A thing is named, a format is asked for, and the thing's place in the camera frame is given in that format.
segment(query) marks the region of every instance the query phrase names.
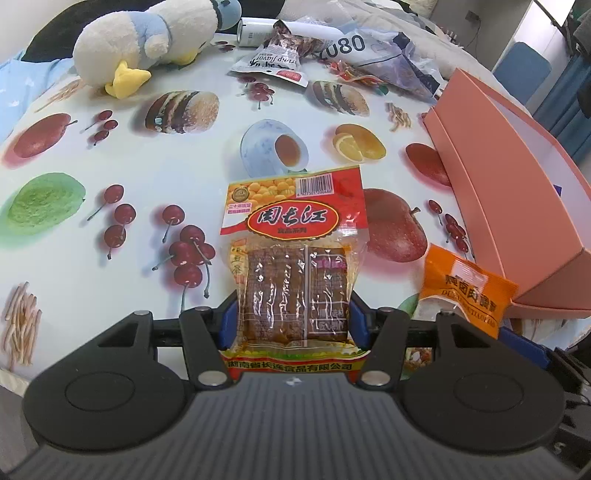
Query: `plastic snack bag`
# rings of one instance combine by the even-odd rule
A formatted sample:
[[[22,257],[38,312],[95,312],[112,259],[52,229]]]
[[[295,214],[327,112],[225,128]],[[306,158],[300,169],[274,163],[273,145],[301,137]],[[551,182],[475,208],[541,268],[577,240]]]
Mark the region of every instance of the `plastic snack bag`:
[[[292,35],[290,29],[278,20],[273,25],[271,38],[259,46],[254,55],[238,60],[231,70],[239,73],[262,72],[305,87],[308,79],[301,71],[300,59],[325,44],[323,40]]]
[[[497,338],[503,313],[517,288],[512,281],[431,245],[413,319],[435,321],[441,311],[453,312]]]
[[[229,186],[220,233],[238,291],[230,371],[361,367],[348,322],[367,228],[359,167]]]
[[[344,61],[430,102],[443,84],[435,62],[419,57],[414,43],[402,32],[358,28],[329,45],[320,58]]]

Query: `blue chair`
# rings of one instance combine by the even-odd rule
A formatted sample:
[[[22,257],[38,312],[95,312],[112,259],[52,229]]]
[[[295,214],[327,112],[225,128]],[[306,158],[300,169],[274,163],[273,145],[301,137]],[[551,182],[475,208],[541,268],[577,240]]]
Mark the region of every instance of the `blue chair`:
[[[511,95],[525,105],[551,71],[548,60],[529,45],[517,42],[493,74]]]

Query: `plush duck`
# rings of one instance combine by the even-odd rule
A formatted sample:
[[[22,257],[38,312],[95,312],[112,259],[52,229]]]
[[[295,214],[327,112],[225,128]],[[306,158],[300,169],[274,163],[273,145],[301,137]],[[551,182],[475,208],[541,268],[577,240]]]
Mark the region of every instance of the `plush duck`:
[[[145,12],[113,12],[84,28],[74,64],[88,85],[126,98],[150,79],[151,66],[191,63],[241,13],[238,0],[165,0]]]

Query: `dried tofu package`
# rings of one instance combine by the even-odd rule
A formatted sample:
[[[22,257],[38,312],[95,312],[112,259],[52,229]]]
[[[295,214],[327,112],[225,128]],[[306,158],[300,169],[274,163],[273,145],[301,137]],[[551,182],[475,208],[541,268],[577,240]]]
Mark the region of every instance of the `dried tofu package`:
[[[512,281],[431,245],[413,319],[435,321],[438,313],[452,312],[497,338],[517,288]]]
[[[238,292],[230,371],[354,371],[349,299],[368,241],[359,167],[231,184],[221,235]]]

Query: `blue bedsheet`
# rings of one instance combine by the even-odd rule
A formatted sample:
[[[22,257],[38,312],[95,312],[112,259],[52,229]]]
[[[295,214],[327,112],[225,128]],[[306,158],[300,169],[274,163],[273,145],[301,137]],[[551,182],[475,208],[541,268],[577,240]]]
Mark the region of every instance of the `blue bedsheet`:
[[[72,59],[21,61],[23,54],[0,65],[0,142],[10,135],[29,105],[74,67]]]

